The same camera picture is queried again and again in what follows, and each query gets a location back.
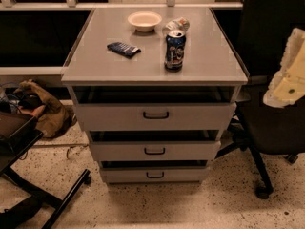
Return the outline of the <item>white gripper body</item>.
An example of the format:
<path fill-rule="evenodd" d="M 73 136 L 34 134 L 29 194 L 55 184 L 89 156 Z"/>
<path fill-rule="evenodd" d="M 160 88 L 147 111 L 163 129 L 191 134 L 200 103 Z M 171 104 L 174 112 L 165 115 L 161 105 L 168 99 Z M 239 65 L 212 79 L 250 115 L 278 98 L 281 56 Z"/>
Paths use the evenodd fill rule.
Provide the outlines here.
<path fill-rule="evenodd" d="M 305 95 L 305 31 L 294 28 L 263 103 L 274 108 L 294 105 Z"/>

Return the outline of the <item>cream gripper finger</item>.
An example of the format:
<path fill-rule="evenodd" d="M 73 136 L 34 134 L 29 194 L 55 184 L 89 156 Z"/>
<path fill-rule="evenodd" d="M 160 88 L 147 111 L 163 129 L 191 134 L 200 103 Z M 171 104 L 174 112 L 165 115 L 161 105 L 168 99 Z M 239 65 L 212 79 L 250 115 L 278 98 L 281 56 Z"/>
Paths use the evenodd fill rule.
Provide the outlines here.
<path fill-rule="evenodd" d="M 281 62 L 281 79 L 274 96 L 282 106 L 294 105 L 305 95 L 305 41 L 290 43 Z"/>

